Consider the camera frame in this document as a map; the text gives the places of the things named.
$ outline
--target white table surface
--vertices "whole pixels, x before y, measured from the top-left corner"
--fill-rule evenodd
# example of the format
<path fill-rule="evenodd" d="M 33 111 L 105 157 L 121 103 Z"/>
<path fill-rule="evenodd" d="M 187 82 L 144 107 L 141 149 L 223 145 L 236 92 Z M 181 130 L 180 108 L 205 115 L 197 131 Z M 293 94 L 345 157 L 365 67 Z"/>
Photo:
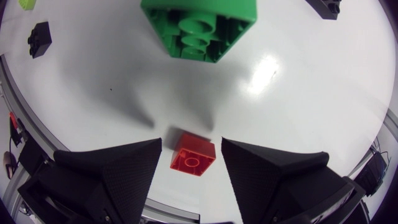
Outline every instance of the white table surface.
<path fill-rule="evenodd" d="M 396 68 L 394 34 L 375 0 L 341 2 L 326 21 L 304 0 L 257 2 L 255 25 L 217 63 L 170 58 L 138 0 L 8 0 L 0 53 L 44 125 L 71 151 L 184 129 L 211 139 L 201 176 L 169 168 L 163 146 L 149 198 L 241 223 L 221 137 L 292 152 L 325 151 L 347 175 L 379 131 Z M 53 43 L 32 59 L 27 38 L 48 21 Z"/>

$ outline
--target cable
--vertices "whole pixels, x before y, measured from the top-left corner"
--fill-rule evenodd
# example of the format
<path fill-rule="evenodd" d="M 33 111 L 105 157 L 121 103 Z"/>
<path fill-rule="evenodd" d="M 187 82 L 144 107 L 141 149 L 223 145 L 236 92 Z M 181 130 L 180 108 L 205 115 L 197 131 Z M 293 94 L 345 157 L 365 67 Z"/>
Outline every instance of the cable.
<path fill-rule="evenodd" d="M 9 150 L 9 152 L 10 152 L 11 172 L 12 172 L 12 174 L 14 175 L 15 170 L 16 170 L 16 167 L 14 168 L 14 164 L 13 164 L 13 161 L 12 161 L 11 140 L 12 140 L 12 137 L 10 136 L 9 149 L 8 149 L 8 150 Z"/>
<path fill-rule="evenodd" d="M 376 136 L 376 140 L 377 140 L 377 145 L 379 146 L 379 152 L 381 152 L 380 142 L 379 142 L 379 138 L 377 136 Z"/>

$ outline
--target red lego brick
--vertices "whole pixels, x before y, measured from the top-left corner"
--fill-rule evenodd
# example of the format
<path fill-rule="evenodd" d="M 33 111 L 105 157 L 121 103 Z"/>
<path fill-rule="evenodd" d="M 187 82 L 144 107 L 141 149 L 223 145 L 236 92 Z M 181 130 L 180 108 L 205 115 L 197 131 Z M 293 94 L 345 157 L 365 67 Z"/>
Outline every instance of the red lego brick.
<path fill-rule="evenodd" d="M 216 159 L 214 144 L 198 137 L 182 134 L 178 151 L 170 168 L 201 176 Z"/>

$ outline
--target small lime green piece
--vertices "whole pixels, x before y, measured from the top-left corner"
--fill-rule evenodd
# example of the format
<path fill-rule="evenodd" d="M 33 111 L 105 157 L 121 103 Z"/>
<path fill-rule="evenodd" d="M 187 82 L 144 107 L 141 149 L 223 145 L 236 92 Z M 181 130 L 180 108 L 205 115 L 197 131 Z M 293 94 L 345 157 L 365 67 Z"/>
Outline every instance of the small lime green piece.
<path fill-rule="evenodd" d="M 23 10 L 32 10 L 35 7 L 36 0 L 18 0 Z"/>
<path fill-rule="evenodd" d="M 171 57 L 216 63 L 255 23 L 256 0 L 142 0 Z"/>

